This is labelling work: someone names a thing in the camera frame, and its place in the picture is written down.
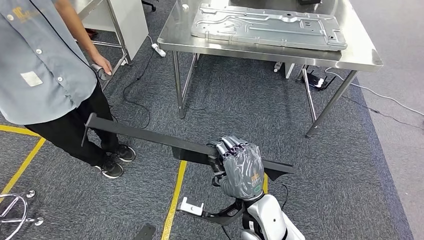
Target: gray glove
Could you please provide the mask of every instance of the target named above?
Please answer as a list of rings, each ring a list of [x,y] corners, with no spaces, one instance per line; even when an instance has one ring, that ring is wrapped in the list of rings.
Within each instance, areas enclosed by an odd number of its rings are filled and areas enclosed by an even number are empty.
[[[223,159],[226,176],[219,180],[228,196],[250,200],[262,193],[264,166],[259,147],[235,136],[213,142]]]

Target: black sneaker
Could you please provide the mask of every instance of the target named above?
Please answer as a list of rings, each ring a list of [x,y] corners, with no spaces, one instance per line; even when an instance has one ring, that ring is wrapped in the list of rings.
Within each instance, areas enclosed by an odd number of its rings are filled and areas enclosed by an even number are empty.
[[[132,162],[134,159],[136,159],[136,152],[134,149],[124,144],[120,144],[118,146],[116,154],[119,156],[119,159],[124,162]]]
[[[110,179],[117,179],[124,173],[122,166],[111,159],[107,159],[101,166],[94,167],[100,169],[101,174]]]

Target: caster wheel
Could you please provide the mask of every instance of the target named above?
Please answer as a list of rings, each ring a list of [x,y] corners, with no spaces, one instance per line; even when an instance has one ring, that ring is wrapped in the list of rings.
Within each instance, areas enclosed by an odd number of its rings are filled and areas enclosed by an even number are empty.
[[[44,218],[42,218],[42,217],[38,217],[37,218],[37,221],[36,222],[34,222],[34,225],[35,226],[40,226],[41,224],[43,224],[44,223]]]
[[[26,194],[26,197],[30,199],[30,198],[34,197],[35,195],[36,195],[36,191],[29,190],[28,193]]]

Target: human hand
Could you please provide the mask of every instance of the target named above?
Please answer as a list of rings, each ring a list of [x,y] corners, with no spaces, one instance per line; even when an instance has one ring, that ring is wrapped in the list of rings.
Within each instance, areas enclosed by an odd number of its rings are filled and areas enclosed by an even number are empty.
[[[100,55],[100,53],[94,54],[93,56],[91,56],[91,59],[93,60],[93,62],[95,62],[95,64],[102,67],[105,73],[107,73],[108,75],[112,75],[111,63],[105,57]]]

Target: stainless steel table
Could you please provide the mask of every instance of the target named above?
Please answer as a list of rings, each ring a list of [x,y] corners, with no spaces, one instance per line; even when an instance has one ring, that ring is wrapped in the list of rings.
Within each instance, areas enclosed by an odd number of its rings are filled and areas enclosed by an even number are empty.
[[[116,37],[119,44],[110,43],[110,42],[103,42],[103,41],[92,41],[95,45],[100,46],[106,46],[111,48],[119,48],[122,50],[122,57],[119,59],[115,67],[112,69],[112,74],[115,74],[115,72],[118,70],[118,68],[123,65],[123,63],[131,64],[131,58],[128,53],[127,46],[125,45],[124,37],[121,32],[121,28],[118,24],[118,20],[115,16],[114,9],[112,7],[110,0],[70,0],[70,3],[72,4],[73,8],[75,9],[75,12],[78,14],[78,17],[81,19],[85,19],[91,11],[93,11],[101,2],[106,1],[106,5],[111,17],[111,20],[113,22],[113,26],[115,28]],[[102,89],[106,88],[109,81],[104,82],[101,87]]]
[[[321,51],[271,45],[259,45],[191,36],[193,20],[201,3],[212,6],[240,6],[257,9],[274,9],[303,13],[334,15],[348,44],[343,51]],[[336,101],[342,96],[358,71],[376,72],[383,62],[349,0],[323,0],[322,4],[299,5],[297,0],[177,0],[158,38],[160,48],[172,51],[179,117],[185,117],[184,100],[190,84],[193,67],[199,54],[228,56],[302,65],[298,79],[304,76],[305,89],[313,124],[306,136],[310,137]],[[182,90],[178,52],[193,53],[187,81]],[[306,66],[332,67],[351,70],[322,113],[316,117],[309,93]]]

